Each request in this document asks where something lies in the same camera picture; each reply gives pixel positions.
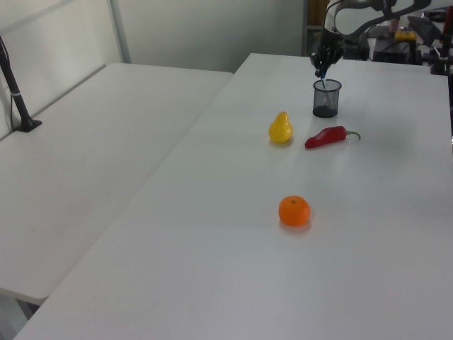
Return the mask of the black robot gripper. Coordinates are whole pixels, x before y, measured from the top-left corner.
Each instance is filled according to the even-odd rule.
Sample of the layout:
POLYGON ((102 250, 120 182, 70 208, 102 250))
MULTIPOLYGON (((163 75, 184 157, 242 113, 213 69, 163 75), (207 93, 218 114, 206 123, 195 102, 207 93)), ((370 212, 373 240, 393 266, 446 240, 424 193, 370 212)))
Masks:
POLYGON ((315 69, 316 77, 325 77, 326 70, 343 56, 343 37, 329 30, 324 30, 319 45, 319 53, 313 52, 309 55, 309 58, 315 69))

